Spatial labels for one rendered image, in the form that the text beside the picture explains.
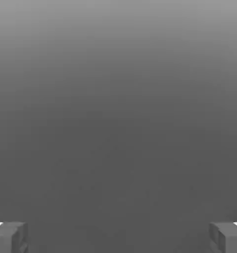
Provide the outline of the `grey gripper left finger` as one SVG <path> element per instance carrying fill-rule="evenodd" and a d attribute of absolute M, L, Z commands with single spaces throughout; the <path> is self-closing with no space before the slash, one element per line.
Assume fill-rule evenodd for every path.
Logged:
<path fill-rule="evenodd" d="M 0 222 L 0 253 L 29 253 L 28 223 Z"/>

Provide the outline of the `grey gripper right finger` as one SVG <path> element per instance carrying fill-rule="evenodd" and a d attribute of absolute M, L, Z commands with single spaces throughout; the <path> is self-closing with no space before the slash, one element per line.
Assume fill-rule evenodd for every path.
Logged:
<path fill-rule="evenodd" d="M 208 232 L 211 253 L 237 253 L 237 222 L 211 222 Z"/>

